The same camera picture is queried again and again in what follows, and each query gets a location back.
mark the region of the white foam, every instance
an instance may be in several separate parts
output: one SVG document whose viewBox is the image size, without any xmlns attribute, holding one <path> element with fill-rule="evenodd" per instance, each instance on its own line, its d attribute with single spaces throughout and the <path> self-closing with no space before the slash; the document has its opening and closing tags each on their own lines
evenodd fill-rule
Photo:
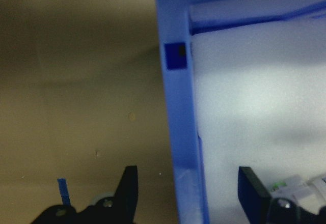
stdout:
<svg viewBox="0 0 326 224">
<path fill-rule="evenodd" d="M 240 165 L 267 187 L 326 172 L 326 19 L 198 34 L 192 51 L 211 223 L 248 223 Z"/>
</svg>

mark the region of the blue tab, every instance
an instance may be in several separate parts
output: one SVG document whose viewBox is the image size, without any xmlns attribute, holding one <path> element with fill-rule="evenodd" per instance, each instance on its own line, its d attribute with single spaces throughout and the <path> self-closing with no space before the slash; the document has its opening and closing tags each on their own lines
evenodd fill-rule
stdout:
<svg viewBox="0 0 326 224">
<path fill-rule="evenodd" d="M 63 205 L 70 205 L 69 192 L 65 178 L 58 179 L 59 191 L 62 198 Z"/>
</svg>

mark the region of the metal screw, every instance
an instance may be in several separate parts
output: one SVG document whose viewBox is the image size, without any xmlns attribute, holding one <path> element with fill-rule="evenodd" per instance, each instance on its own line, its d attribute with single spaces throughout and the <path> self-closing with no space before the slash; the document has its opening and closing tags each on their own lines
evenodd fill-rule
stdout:
<svg viewBox="0 0 326 224">
<path fill-rule="evenodd" d="M 112 200 L 104 200 L 103 202 L 103 207 L 109 207 L 111 208 L 113 205 L 113 201 Z"/>
<path fill-rule="evenodd" d="M 61 216 L 64 216 L 66 213 L 67 213 L 66 209 L 58 209 L 56 212 L 56 216 L 61 217 Z"/>
<path fill-rule="evenodd" d="M 277 201 L 277 203 L 279 204 L 279 206 L 283 207 L 283 208 L 290 208 L 291 207 L 291 203 L 285 199 L 279 199 Z"/>
</svg>

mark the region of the blue plastic frame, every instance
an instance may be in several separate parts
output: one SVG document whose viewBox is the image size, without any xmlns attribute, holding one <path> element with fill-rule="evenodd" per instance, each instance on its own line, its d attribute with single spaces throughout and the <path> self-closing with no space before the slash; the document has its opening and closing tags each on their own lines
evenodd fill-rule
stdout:
<svg viewBox="0 0 326 224">
<path fill-rule="evenodd" d="M 218 0 L 156 0 L 161 68 L 181 224 L 209 223 L 201 140 L 196 128 L 189 7 L 211 1 Z M 201 27 L 213 30 L 211 26 L 196 25 L 196 28 Z M 180 44 L 185 47 L 185 57 L 169 53 L 166 48 Z"/>
</svg>

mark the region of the black plastic part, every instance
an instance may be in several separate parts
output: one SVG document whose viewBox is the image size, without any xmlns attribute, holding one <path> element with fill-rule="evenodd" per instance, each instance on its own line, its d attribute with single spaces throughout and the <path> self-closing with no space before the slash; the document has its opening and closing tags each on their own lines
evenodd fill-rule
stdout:
<svg viewBox="0 0 326 224">
<path fill-rule="evenodd" d="M 287 206 L 281 206 L 279 201 L 288 203 Z M 268 212 L 268 223 L 277 224 L 299 224 L 300 209 L 290 200 L 273 199 L 270 203 Z"/>
<path fill-rule="evenodd" d="M 288 199 L 272 199 L 250 167 L 239 167 L 238 197 L 251 224 L 326 224 L 326 206 L 318 215 Z"/>
<path fill-rule="evenodd" d="M 80 213 L 72 206 L 52 206 L 42 212 L 32 224 L 132 224 L 137 201 L 137 166 L 127 166 L 114 197 L 103 198 L 95 206 L 89 206 Z"/>
<path fill-rule="evenodd" d="M 239 167 L 238 198 L 251 224 L 265 224 L 271 196 L 250 167 Z"/>
</svg>

